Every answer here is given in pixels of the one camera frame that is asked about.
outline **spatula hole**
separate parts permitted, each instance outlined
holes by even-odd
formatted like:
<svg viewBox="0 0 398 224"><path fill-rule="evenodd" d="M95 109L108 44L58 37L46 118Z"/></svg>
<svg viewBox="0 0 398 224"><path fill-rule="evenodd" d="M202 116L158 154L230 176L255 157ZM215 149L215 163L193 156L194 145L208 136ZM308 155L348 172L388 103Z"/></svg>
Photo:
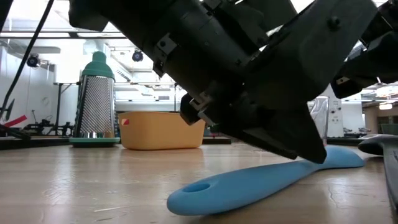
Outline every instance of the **spatula hole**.
<svg viewBox="0 0 398 224"><path fill-rule="evenodd" d="M186 193L199 192L201 190L206 190L209 187L210 187L210 184L195 184L195 185L190 185L188 187L185 187L182 191L184 191Z"/></svg>

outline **black cable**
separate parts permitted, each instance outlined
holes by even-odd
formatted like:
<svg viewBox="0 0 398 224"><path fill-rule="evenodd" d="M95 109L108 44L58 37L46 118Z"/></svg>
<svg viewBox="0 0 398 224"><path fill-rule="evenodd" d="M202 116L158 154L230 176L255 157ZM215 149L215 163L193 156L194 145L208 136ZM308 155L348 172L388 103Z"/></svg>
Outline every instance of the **black cable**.
<svg viewBox="0 0 398 224"><path fill-rule="evenodd" d="M19 79L19 77L20 77L20 75L21 75L21 73L22 73L22 71L23 71L23 69L25 67L25 63L27 61L27 58L30 55L30 51L32 50L33 45L35 44L35 41L36 41L37 37L39 36L40 31L43 28L44 22L47 20L47 17L49 16L49 13L50 13L50 10L51 10L51 7L52 7L53 3L54 3L54 0L49 0L49 2L47 3L47 7L45 8L43 16L42 16L39 24L37 25L36 31L33 34L33 37L30 40L29 45L26 48L26 52L24 54L24 57L22 58L21 64L19 65L18 71L15 74L14 80L12 81L11 86L8 89L6 97L4 98L4 101L2 103L2 108L1 108L1 111L0 111L0 118L2 118L2 115L4 114L4 111L5 111L6 107L7 107L8 99L10 98L12 91L14 90L15 86L17 85L18 79Z"/></svg>

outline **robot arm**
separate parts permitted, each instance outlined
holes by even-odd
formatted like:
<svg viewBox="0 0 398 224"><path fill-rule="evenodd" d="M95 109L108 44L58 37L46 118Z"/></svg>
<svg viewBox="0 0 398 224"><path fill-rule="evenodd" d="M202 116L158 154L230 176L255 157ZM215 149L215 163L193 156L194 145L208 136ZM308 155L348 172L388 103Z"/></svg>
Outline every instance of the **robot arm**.
<svg viewBox="0 0 398 224"><path fill-rule="evenodd" d="M180 110L188 124L203 119L225 135L317 163L326 152L307 102L330 83L338 96L351 93L336 77L355 91L374 81L373 73L363 85L345 72L362 64L345 59L374 36L369 27L380 14L371 0L317 0L300 14L289 0L70 0L72 26L101 31L111 22L158 75L188 92Z"/></svg>

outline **table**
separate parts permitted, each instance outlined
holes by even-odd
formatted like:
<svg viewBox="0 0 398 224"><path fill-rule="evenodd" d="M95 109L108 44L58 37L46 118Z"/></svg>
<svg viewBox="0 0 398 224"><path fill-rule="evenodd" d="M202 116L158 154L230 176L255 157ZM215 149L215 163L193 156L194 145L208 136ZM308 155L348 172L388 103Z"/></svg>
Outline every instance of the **table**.
<svg viewBox="0 0 398 224"><path fill-rule="evenodd" d="M245 144L0 151L0 223L393 223L382 158L353 150L366 167L320 171L254 205L208 217L174 215L166 199L204 177L289 160Z"/></svg>

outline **orange tub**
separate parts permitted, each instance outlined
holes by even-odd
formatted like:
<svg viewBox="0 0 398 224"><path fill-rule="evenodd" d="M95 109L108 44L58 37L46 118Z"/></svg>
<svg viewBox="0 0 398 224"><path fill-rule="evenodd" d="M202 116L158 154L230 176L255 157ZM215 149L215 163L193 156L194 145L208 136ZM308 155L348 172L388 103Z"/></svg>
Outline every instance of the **orange tub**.
<svg viewBox="0 0 398 224"><path fill-rule="evenodd" d="M133 111L119 114L123 147L135 150L189 149L201 146L205 122L189 126L178 113Z"/></svg>

